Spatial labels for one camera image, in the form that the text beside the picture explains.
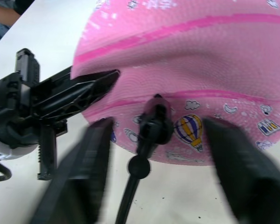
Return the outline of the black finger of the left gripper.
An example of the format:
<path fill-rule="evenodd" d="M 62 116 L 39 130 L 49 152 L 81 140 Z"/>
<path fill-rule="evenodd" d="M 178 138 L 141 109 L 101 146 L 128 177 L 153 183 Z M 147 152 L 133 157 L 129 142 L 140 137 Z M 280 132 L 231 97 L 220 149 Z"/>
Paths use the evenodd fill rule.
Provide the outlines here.
<path fill-rule="evenodd" d="M 69 84 L 70 83 L 70 74 L 71 66 L 56 73 L 55 75 L 41 81 L 39 84 Z"/>
<path fill-rule="evenodd" d="M 70 78 L 69 84 L 38 84 L 32 88 L 32 116 L 68 119 L 101 100 L 119 76 L 119 70 L 111 70 Z"/>

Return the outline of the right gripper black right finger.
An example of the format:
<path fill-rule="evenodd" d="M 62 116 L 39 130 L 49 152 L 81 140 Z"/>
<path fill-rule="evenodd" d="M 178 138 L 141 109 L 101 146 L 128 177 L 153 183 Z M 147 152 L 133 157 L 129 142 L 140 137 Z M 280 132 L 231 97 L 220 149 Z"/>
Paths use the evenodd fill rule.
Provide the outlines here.
<path fill-rule="evenodd" d="M 227 121 L 203 118 L 217 176 L 240 224 L 280 224 L 280 170 Z"/>

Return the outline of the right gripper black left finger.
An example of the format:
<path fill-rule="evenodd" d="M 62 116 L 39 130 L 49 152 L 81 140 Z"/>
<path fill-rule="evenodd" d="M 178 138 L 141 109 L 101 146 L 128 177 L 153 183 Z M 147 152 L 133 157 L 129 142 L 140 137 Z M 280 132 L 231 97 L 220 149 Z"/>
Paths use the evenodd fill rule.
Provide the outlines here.
<path fill-rule="evenodd" d="M 100 215 L 114 119 L 89 125 L 63 158 L 33 213 L 32 224 L 95 224 Z"/>

